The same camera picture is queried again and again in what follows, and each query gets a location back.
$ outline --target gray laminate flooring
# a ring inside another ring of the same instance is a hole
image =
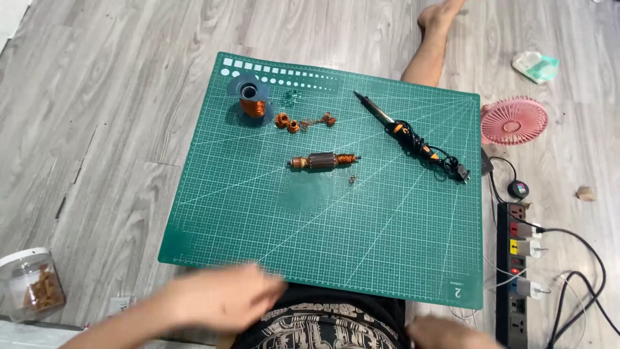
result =
[[[110,297],[151,293],[180,272],[159,264],[157,252],[217,52],[398,79],[430,3],[35,0],[0,56],[0,255],[52,248],[68,303],[47,321],[92,323]],[[526,94],[544,103],[550,123],[540,138],[486,149],[508,157],[529,184],[530,219],[578,232],[597,249],[608,273],[600,300],[620,324],[618,38],[616,1],[469,0],[451,29],[440,87],[479,93],[483,102]],[[524,50],[560,58],[555,80],[537,86],[513,71],[511,57]],[[511,173],[496,167],[503,188]],[[484,251],[494,261],[484,181]],[[574,198],[580,185],[598,200]],[[574,238],[549,233],[542,243],[549,256],[528,274],[553,293],[529,302],[531,348],[550,335],[555,275],[576,269],[601,283]],[[487,284],[494,274],[486,265]],[[485,291],[475,316],[490,333],[494,296]],[[566,303],[564,314],[578,306],[571,294]],[[411,306],[452,316],[442,306]],[[583,326],[579,320],[559,347],[575,347]],[[579,347],[620,347],[595,308]]]

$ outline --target yellow switch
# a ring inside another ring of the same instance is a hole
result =
[[[510,253],[516,255],[516,240],[510,239]]]

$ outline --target bare foot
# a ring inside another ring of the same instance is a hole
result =
[[[428,6],[418,17],[418,25],[425,32],[439,31],[447,34],[454,17],[464,3],[465,0],[444,0],[440,4]]]

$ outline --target cutting mat grid lines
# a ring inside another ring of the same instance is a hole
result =
[[[337,118],[290,134],[251,128],[226,95],[253,72],[277,112]],[[292,106],[287,91],[298,89]],[[352,90],[404,119],[472,169],[467,185],[404,154]],[[258,261],[287,280],[479,309],[482,307],[480,97],[344,71],[220,52],[185,162],[159,261],[214,266]],[[309,173],[286,162],[354,153],[349,167]],[[358,178],[349,185],[349,177]]]

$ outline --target pink fan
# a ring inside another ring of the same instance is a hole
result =
[[[528,96],[487,104],[480,113],[483,144],[523,144],[540,136],[549,122],[543,105]]]

